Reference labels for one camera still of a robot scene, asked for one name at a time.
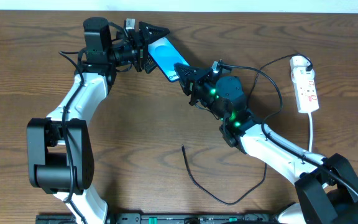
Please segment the power strip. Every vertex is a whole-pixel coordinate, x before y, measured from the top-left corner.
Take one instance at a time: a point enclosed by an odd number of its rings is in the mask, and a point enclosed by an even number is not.
[[[306,71],[310,62],[303,56],[294,56],[290,60],[290,65],[298,112],[311,113],[316,111],[319,106],[316,85],[314,84],[314,70]]]

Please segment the black and white robotic arm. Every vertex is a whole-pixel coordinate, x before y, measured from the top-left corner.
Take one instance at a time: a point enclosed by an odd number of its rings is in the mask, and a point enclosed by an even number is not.
[[[109,26],[118,30],[118,44],[113,44]],[[157,64],[147,47],[169,34],[169,30],[139,22],[136,32],[134,19],[127,19],[121,28],[100,17],[85,20],[84,29],[86,48],[79,52],[80,70],[76,69],[71,90],[46,118],[33,118],[27,126],[29,179],[34,187],[64,201],[78,224],[115,223],[107,203],[92,185],[94,159],[88,125],[100,102],[109,95],[120,72],[116,68],[131,65],[138,72],[150,73]],[[326,158],[306,151],[273,132],[246,108],[239,79],[220,77],[231,71],[222,61],[208,69],[175,64],[175,71],[183,92],[191,96],[190,105],[201,103],[222,119],[219,130],[230,147],[264,161],[296,187],[300,203],[279,214],[278,221],[358,223],[358,197],[318,168],[327,168],[358,192],[358,178],[347,159],[339,154]],[[68,153],[48,151],[48,147],[67,146],[66,142],[71,148],[72,166]],[[324,187],[335,184],[338,190],[326,194]]]

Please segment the wooden table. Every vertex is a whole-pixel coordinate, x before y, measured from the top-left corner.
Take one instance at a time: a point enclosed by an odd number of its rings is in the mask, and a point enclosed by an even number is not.
[[[34,223],[40,213],[66,213],[65,205],[27,176],[26,125],[44,118],[73,83],[72,65],[59,50],[85,46],[82,23],[127,17],[168,27],[172,43],[191,65],[214,60],[260,67],[302,52],[312,59],[320,109],[313,113],[314,151],[348,158],[358,175],[358,15],[172,12],[0,11],[0,223]],[[307,147],[308,117],[296,110],[288,61],[265,69],[278,84],[284,110],[268,122],[280,135]],[[254,72],[236,70],[248,92]],[[272,85],[261,78],[251,100],[262,116],[278,108]],[[116,212],[242,213],[276,211],[297,201],[295,188],[269,168],[265,183],[241,203],[217,203],[190,181],[233,201],[260,181],[263,162],[230,148],[211,114],[191,107],[178,83],[159,70],[119,74],[89,127],[93,183]],[[53,149],[64,151],[63,147]]]

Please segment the wooden surface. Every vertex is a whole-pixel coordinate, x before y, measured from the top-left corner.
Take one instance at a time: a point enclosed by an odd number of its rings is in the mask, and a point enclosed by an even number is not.
[[[194,66],[214,60],[260,67],[302,52],[312,59],[320,109],[313,113],[314,151],[347,157],[358,175],[358,15],[148,12],[0,11],[0,223],[34,223],[40,213],[66,213],[65,205],[27,176],[26,125],[44,118],[73,83],[72,65],[59,50],[85,46],[82,23],[103,16],[122,24],[134,17],[168,27],[172,43]],[[283,112],[268,122],[280,135],[307,147],[308,118],[296,110],[288,61],[266,68],[284,97]],[[254,72],[234,71],[248,92]],[[275,90],[260,80],[251,100],[260,116],[278,107]],[[93,183],[115,211],[242,213],[276,211],[296,201],[294,187],[273,169],[241,203],[217,203],[190,181],[180,146],[195,178],[227,201],[262,178],[263,162],[230,148],[211,114],[188,105],[178,83],[160,71],[119,74],[89,127]]]

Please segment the white wall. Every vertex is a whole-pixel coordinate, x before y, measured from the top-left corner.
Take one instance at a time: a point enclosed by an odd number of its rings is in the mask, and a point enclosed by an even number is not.
[[[0,0],[0,9],[358,13],[358,0]]]

